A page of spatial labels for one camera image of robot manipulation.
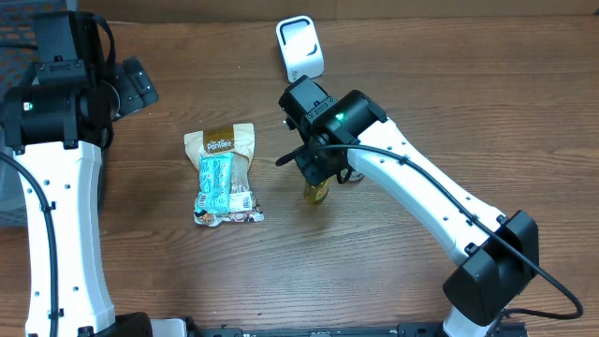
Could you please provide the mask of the teal snack packet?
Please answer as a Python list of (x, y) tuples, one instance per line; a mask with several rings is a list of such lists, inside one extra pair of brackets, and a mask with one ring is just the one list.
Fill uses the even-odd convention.
[(202, 156), (199, 159), (199, 193), (196, 212), (225, 214), (229, 212), (233, 154)]

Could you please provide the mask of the green white yogurt cup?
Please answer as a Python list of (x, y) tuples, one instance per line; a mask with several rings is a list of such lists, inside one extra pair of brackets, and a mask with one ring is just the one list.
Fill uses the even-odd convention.
[(353, 171), (349, 177), (350, 182), (357, 182), (364, 178), (364, 175), (360, 172)]

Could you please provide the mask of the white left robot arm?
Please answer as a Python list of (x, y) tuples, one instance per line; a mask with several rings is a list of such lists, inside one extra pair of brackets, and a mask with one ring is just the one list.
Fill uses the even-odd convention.
[(106, 20), (89, 12), (33, 17), (33, 78), (1, 105), (2, 160), (21, 176), (27, 211), (29, 336), (149, 336), (144, 313), (117, 315), (102, 266), (98, 194), (113, 123), (157, 102), (139, 60), (115, 59)]

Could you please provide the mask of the yellow liquid glass bottle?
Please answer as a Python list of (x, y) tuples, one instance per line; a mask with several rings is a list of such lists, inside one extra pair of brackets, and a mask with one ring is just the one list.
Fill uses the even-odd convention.
[(319, 204), (324, 201), (329, 193), (329, 179), (319, 183), (310, 184), (305, 181), (303, 196), (310, 204)]

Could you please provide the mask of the brown white snack bag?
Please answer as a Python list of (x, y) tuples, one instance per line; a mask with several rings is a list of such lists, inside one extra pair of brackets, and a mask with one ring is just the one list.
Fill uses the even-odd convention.
[(222, 223), (253, 223), (264, 220), (254, 192), (249, 184), (249, 168), (252, 164), (256, 134), (255, 127), (248, 124), (227, 125), (208, 131), (196, 131), (183, 136), (185, 153), (198, 171), (202, 156), (233, 154), (229, 212), (212, 214), (196, 212), (194, 202), (194, 221), (206, 227), (217, 227)]

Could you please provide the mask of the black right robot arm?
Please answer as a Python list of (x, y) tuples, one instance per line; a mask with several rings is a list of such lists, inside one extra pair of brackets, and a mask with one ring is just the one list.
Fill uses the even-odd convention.
[(538, 226), (507, 217), (453, 182), (402, 134), (386, 112), (353, 90), (336, 99), (310, 78), (290, 84), (279, 105), (303, 141), (295, 160), (310, 184), (352, 169), (383, 187), (438, 241), (456, 270), (443, 285), (452, 304), (438, 336), (495, 336), (508, 303), (532, 281)]

